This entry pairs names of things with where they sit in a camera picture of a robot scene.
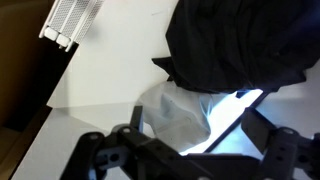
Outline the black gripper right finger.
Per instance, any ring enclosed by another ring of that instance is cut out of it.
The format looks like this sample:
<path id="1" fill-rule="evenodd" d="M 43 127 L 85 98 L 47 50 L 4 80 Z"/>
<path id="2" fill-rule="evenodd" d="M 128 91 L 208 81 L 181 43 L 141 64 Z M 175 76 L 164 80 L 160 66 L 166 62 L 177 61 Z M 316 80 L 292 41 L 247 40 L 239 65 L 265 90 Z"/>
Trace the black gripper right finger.
<path id="1" fill-rule="evenodd" d="M 240 117 L 241 129 L 263 155 L 257 180 L 293 180 L 295 169 L 314 179 L 314 140 L 289 127 L 277 127 L 255 108 Z"/>

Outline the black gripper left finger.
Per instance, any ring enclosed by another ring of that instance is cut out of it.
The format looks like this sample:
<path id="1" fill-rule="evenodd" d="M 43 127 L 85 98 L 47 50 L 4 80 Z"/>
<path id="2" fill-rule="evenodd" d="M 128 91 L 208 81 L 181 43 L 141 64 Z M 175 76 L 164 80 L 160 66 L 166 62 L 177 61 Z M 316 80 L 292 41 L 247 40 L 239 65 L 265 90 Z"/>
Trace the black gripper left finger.
<path id="1" fill-rule="evenodd" d="M 121 125 L 105 136 L 101 132 L 83 134 L 59 180 L 104 180 L 107 171 L 120 167 L 131 180 L 144 180 L 144 167 L 120 137 Z"/>

